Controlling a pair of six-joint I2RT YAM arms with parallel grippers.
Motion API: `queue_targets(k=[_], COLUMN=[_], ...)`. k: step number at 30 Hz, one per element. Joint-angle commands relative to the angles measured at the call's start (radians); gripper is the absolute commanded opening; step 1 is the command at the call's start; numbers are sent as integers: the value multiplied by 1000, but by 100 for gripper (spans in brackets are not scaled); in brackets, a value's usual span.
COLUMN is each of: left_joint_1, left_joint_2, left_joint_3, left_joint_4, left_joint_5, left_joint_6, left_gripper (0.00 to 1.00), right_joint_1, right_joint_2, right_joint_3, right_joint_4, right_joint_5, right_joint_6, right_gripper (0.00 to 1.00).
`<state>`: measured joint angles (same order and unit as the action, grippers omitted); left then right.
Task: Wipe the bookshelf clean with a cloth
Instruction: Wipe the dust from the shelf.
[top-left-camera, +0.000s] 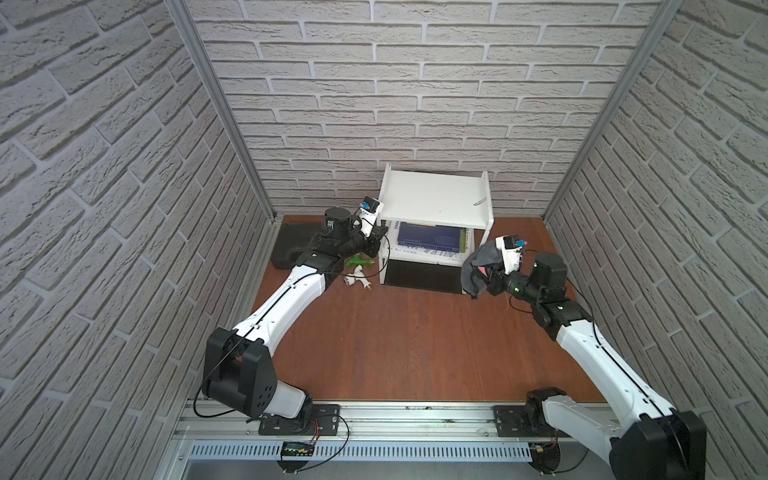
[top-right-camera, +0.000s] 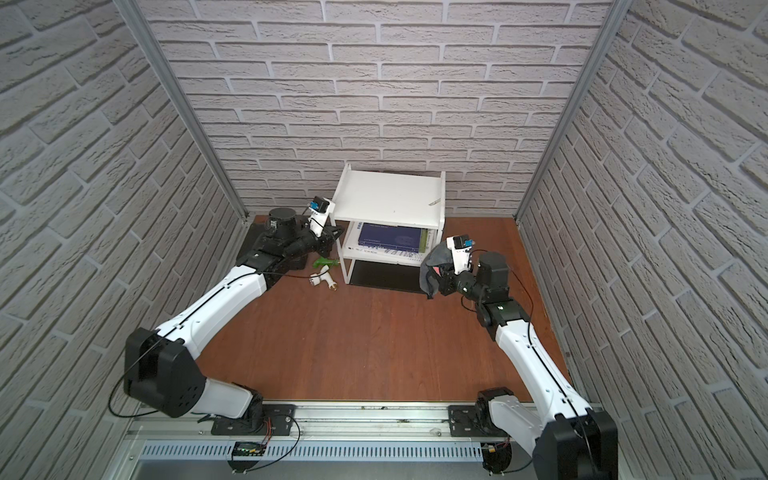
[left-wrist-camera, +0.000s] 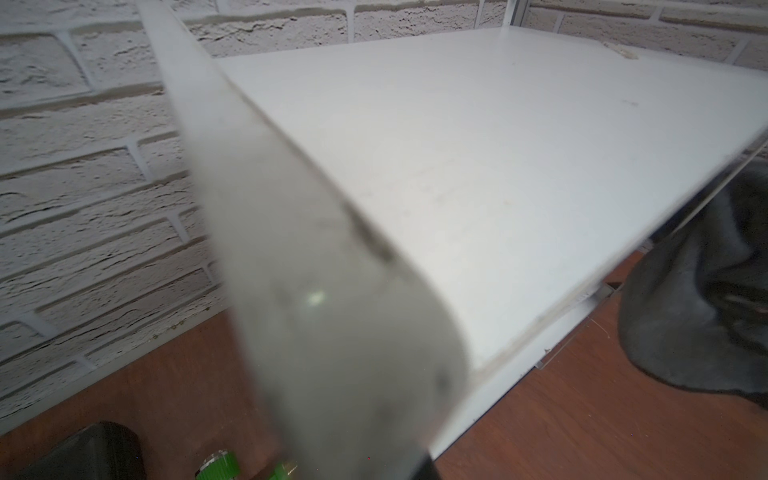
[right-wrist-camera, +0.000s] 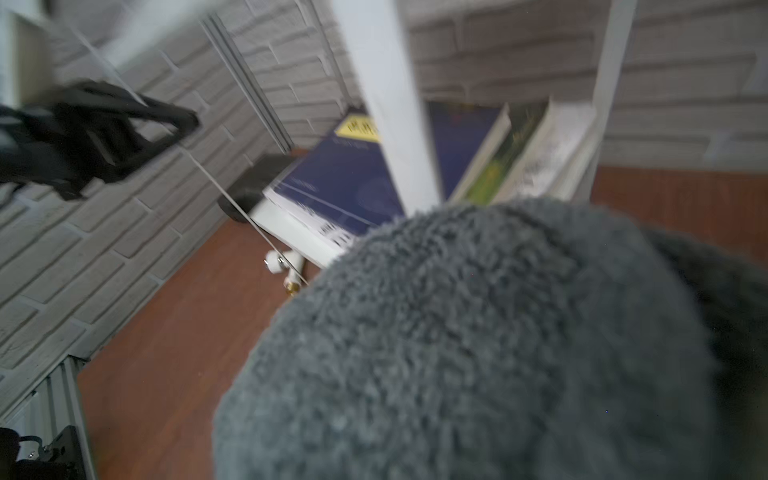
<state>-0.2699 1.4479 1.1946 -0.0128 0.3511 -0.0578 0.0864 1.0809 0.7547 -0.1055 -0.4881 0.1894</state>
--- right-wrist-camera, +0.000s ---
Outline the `grey and pink microfibre cloth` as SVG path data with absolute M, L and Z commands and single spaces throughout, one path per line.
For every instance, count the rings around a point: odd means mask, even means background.
M 283 305 L 218 479 L 763 479 L 767 273 L 546 199 L 382 227 Z

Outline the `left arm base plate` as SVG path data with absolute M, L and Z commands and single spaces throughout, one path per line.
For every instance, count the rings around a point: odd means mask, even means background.
M 29 442 L 37 446 L 37 456 L 20 458 L 22 444 Z M 22 436 L 13 429 L 2 428 L 1 478 L 86 480 L 88 474 L 77 427 L 65 427 L 47 445 L 38 436 Z

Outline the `white two-tier bookshelf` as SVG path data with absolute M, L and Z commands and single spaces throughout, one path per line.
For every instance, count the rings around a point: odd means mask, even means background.
M 147 49 L 195 20 L 224 40 L 212 1 L 152 1 L 121 27 L 106 52 L 95 57 L 109 75 L 132 63 Z M 359 76 L 365 106 L 382 140 L 384 159 L 399 200 L 408 215 L 426 212 L 445 200 L 439 180 L 433 136 L 426 105 L 419 98 L 410 55 L 406 50 L 403 14 L 393 1 L 336 1 L 332 5 L 341 33 Z M 636 11 L 632 1 L 615 1 L 609 10 L 598 75 L 593 93 L 596 117 L 574 153 L 571 167 L 552 188 L 563 200 L 588 196 Z M 153 142 L 143 141 L 126 168 L 141 167 L 162 152 L 179 146 L 194 130 L 195 116 L 179 108 L 148 106 L 128 85 L 100 87 L 96 93 L 57 86 L 46 47 L 53 23 L 43 1 L 5 1 L 1 5 L 2 115 L 1 151 L 14 158 L 49 153 L 62 138 L 58 130 L 27 143 L 17 139 L 25 119 L 42 120 L 43 102 L 64 96 L 87 111 L 115 110 L 127 118 L 145 117 L 167 123 L 172 132 Z

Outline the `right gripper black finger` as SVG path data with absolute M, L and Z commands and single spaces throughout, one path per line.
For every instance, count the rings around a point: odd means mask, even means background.
M 118 183 L 200 126 L 189 109 L 82 81 L 19 109 L 1 107 L 1 183 L 81 200 L 92 180 Z

